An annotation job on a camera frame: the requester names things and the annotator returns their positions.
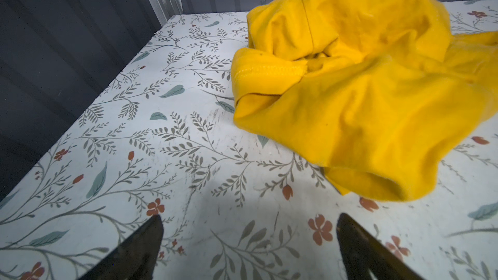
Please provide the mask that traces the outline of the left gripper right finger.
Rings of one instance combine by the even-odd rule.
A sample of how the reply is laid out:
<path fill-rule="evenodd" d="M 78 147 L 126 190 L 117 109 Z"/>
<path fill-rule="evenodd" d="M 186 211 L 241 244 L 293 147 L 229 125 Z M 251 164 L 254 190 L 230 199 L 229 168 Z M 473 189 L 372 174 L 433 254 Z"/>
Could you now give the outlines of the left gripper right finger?
<path fill-rule="evenodd" d="M 350 215 L 340 214 L 336 232 L 348 279 L 421 279 Z"/>

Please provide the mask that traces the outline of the yellow cloth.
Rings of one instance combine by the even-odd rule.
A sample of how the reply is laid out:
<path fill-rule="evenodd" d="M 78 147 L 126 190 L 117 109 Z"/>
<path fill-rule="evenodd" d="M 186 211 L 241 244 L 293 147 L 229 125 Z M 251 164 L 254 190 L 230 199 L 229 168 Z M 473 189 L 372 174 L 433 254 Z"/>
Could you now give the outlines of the yellow cloth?
<path fill-rule="evenodd" d="M 274 0 L 247 15 L 234 122 L 323 168 L 342 194 L 429 194 L 497 113 L 497 33 L 452 34 L 437 0 Z"/>

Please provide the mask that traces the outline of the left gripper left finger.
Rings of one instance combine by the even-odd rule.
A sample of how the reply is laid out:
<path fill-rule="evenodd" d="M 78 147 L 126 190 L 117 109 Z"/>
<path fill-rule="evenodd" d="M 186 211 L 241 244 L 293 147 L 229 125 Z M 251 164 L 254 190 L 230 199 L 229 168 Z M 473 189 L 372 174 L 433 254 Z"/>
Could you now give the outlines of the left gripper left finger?
<path fill-rule="evenodd" d="M 162 239 L 162 218 L 154 215 L 81 278 L 152 279 Z"/>

